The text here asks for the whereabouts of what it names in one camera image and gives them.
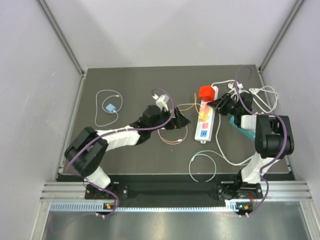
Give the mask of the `yellow usb charger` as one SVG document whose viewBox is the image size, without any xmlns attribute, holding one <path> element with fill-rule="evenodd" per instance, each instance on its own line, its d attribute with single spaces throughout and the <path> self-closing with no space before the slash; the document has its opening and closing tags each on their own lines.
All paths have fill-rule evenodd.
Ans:
<svg viewBox="0 0 320 240">
<path fill-rule="evenodd" d="M 207 121 L 207 118 L 208 118 L 208 114 L 204 111 L 201 111 L 198 115 L 198 119 L 201 120 L 201 121 Z"/>
</svg>

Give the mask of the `white power strip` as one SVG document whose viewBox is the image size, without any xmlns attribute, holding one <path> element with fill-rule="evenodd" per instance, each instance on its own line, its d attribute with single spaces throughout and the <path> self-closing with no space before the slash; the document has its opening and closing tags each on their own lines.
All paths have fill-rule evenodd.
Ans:
<svg viewBox="0 0 320 240">
<path fill-rule="evenodd" d="M 219 89 L 217 86 L 212 86 L 212 87 L 215 89 L 215 99 L 214 100 L 216 100 L 218 98 Z M 201 100 L 200 107 L 201 107 L 201 105 L 206 105 L 207 103 L 208 102 L 204 102 L 203 100 Z M 196 141 L 200 142 L 201 144 L 205 144 L 207 142 L 210 142 L 212 139 L 212 132 L 213 132 L 213 128 L 214 128 L 214 120 L 215 120 L 215 113 L 216 112 L 211 106 L 209 106 L 209 107 L 210 107 L 210 110 L 207 114 L 207 121 L 199 120 L 199 116 L 197 119 L 194 139 Z"/>
</svg>

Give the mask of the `light blue usb charger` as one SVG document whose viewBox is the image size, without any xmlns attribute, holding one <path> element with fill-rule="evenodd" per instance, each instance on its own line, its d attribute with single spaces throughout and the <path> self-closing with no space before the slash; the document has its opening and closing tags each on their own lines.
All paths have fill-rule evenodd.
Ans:
<svg viewBox="0 0 320 240">
<path fill-rule="evenodd" d="M 110 113 L 110 114 L 114 114 L 117 112 L 117 108 L 113 105 L 113 104 L 108 104 L 104 110 L 107 112 L 107 113 Z"/>
</svg>

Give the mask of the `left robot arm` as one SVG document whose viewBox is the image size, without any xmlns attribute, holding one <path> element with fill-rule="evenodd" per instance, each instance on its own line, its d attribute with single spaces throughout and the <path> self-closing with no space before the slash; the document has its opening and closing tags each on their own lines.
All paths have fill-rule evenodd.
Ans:
<svg viewBox="0 0 320 240">
<path fill-rule="evenodd" d="M 125 127 L 106 131 L 85 127 L 64 152 L 69 161 L 67 167 L 72 166 L 81 177 L 96 186 L 96 192 L 102 198 L 109 198 L 114 187 L 100 167 L 105 152 L 140 145 L 151 137 L 153 131 L 181 129 L 190 123 L 177 107 L 170 112 L 153 104 L 137 121 Z"/>
</svg>

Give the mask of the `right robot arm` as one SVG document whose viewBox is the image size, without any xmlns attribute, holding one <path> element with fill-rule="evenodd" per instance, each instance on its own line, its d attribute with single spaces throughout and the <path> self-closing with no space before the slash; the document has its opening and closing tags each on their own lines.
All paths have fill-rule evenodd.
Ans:
<svg viewBox="0 0 320 240">
<path fill-rule="evenodd" d="M 253 113 L 253 100 L 251 93 L 240 93 L 238 100 L 234 100 L 230 93 L 225 93 L 208 103 L 220 115 L 232 115 L 237 128 L 255 134 L 255 154 L 239 172 L 239 182 L 233 185 L 233 192 L 239 198 L 249 195 L 252 191 L 251 184 L 260 183 L 269 168 L 285 156 L 291 155 L 295 148 L 289 117 Z"/>
</svg>

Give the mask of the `red cube socket adapter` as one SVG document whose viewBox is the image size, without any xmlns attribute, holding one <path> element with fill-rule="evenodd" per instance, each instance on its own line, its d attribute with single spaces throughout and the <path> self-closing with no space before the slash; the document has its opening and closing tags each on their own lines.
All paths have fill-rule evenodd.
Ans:
<svg viewBox="0 0 320 240">
<path fill-rule="evenodd" d="M 216 90 L 211 85 L 201 86 L 198 96 L 204 102 L 212 102 L 215 100 Z"/>
</svg>

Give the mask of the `pink usb charger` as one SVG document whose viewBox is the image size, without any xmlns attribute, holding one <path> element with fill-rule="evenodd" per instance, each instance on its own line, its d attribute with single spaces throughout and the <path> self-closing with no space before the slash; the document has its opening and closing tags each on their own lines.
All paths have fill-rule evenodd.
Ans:
<svg viewBox="0 0 320 240">
<path fill-rule="evenodd" d="M 200 109 L 199 109 L 199 112 L 200 113 L 205 113 L 205 114 L 208 114 L 210 111 L 210 107 L 207 105 L 207 104 L 202 104 L 200 106 Z"/>
</svg>

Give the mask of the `teal power strip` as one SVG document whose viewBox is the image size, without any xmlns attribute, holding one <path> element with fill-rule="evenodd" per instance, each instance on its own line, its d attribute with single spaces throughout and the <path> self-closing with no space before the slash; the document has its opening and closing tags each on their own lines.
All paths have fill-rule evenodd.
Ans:
<svg viewBox="0 0 320 240">
<path fill-rule="evenodd" d="M 249 138 L 251 141 L 254 141 L 255 140 L 255 137 L 256 137 L 256 132 L 254 130 L 248 130 L 248 129 L 243 129 L 243 128 L 240 128 L 238 127 L 235 122 L 234 122 L 235 118 L 234 116 L 232 116 L 230 119 L 229 119 L 229 123 L 234 127 L 236 128 L 238 131 L 240 131 L 242 134 L 244 134 L 247 138 Z"/>
</svg>

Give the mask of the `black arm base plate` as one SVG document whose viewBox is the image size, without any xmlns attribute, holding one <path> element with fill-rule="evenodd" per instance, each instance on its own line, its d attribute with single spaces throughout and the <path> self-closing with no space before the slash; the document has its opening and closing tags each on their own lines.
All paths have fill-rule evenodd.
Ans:
<svg viewBox="0 0 320 240">
<path fill-rule="evenodd" d="M 259 183 L 239 186 L 233 182 L 120 182 L 111 183 L 108 191 L 121 201 L 146 197 L 199 197 L 204 195 L 210 200 L 233 200 L 263 197 Z"/>
</svg>

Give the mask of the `right aluminium frame post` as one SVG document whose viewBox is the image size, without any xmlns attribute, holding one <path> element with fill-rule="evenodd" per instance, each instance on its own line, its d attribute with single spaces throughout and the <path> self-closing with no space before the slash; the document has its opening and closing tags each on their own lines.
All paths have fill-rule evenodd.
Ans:
<svg viewBox="0 0 320 240">
<path fill-rule="evenodd" d="M 263 71 L 266 69 L 268 66 L 270 60 L 276 53 L 278 47 L 280 46 L 281 42 L 285 38 L 288 30 L 292 26 L 295 18 L 299 14 L 300 10 L 302 9 L 304 3 L 306 0 L 295 0 L 293 7 L 290 9 L 287 17 L 285 18 L 284 22 L 281 24 L 280 29 L 278 33 L 276 34 L 271 46 L 266 52 L 266 55 L 264 56 L 260 66 L 257 68 L 258 72 L 262 75 Z"/>
</svg>

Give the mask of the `aluminium frame post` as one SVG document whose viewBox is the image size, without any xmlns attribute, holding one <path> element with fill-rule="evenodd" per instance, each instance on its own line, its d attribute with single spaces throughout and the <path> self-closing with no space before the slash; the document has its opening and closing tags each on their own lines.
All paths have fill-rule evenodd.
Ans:
<svg viewBox="0 0 320 240">
<path fill-rule="evenodd" d="M 276 34 L 271 46 L 266 52 L 266 55 L 264 56 L 260 66 L 257 68 L 258 72 L 262 75 L 263 71 L 266 69 L 268 66 L 270 60 L 276 53 L 278 47 L 280 46 L 281 42 L 285 38 L 288 30 L 292 26 L 295 18 L 299 14 L 300 10 L 302 9 L 304 3 L 306 0 L 295 0 L 293 7 L 290 9 L 287 17 L 285 18 L 284 22 L 281 24 L 280 29 L 278 33 Z"/>
<path fill-rule="evenodd" d="M 74 51 L 72 50 L 67 38 L 65 37 L 61 27 L 59 26 L 55 16 L 53 15 L 49 5 L 45 0 L 36 0 L 36 3 L 40 7 L 41 11 L 43 12 L 45 18 L 48 20 L 51 28 L 53 29 L 55 35 L 57 36 L 60 44 L 62 45 L 64 51 L 66 52 L 67 56 L 71 60 L 73 66 L 75 67 L 76 71 L 83 76 L 85 74 L 84 69 L 81 67 Z"/>
</svg>

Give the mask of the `aluminium front rail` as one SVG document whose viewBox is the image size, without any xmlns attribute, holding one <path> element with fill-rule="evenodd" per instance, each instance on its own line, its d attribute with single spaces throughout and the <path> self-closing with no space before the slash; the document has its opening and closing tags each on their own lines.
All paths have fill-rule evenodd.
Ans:
<svg viewBox="0 0 320 240">
<path fill-rule="evenodd" d="M 84 182 L 49 182 L 45 183 L 40 199 L 53 202 L 109 201 L 113 197 L 102 193 Z M 312 195 L 304 181 L 269 181 L 260 184 L 259 195 L 267 194 L 265 200 L 273 202 L 311 201 Z"/>
</svg>

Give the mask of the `left aluminium frame post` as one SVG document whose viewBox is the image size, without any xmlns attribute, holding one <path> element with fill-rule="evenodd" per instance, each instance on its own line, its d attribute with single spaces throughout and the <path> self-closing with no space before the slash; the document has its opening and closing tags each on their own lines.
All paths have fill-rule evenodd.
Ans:
<svg viewBox="0 0 320 240">
<path fill-rule="evenodd" d="M 45 0 L 36 0 L 36 3 L 40 7 L 41 11 L 43 12 L 45 18 L 48 20 L 51 28 L 53 29 L 55 35 L 57 36 L 60 44 L 62 45 L 64 51 L 66 52 L 67 56 L 71 60 L 73 66 L 75 67 L 76 71 L 83 76 L 85 74 L 84 69 L 81 67 L 74 51 L 72 50 L 67 38 L 65 37 L 61 27 L 59 26 L 55 16 L 53 15 L 49 5 Z"/>
</svg>

